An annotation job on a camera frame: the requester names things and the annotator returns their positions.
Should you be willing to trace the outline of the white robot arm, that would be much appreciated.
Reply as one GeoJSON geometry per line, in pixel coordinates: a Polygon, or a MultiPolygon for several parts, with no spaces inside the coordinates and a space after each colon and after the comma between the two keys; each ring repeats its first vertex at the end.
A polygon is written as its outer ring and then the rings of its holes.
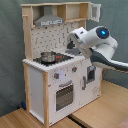
{"type": "Polygon", "coordinates": [[[106,27],[98,26],[89,31],[80,27],[71,31],[69,38],[95,67],[128,73],[128,63],[112,60],[118,43],[106,27]]]}

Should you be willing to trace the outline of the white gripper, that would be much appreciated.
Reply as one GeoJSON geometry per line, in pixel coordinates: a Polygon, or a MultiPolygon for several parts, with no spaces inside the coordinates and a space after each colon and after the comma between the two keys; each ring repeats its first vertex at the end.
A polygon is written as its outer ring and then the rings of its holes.
{"type": "Polygon", "coordinates": [[[89,31],[80,27],[69,33],[69,38],[75,43],[85,58],[89,58],[92,54],[91,47],[96,45],[97,34],[96,29],[93,28],[89,31]]]}

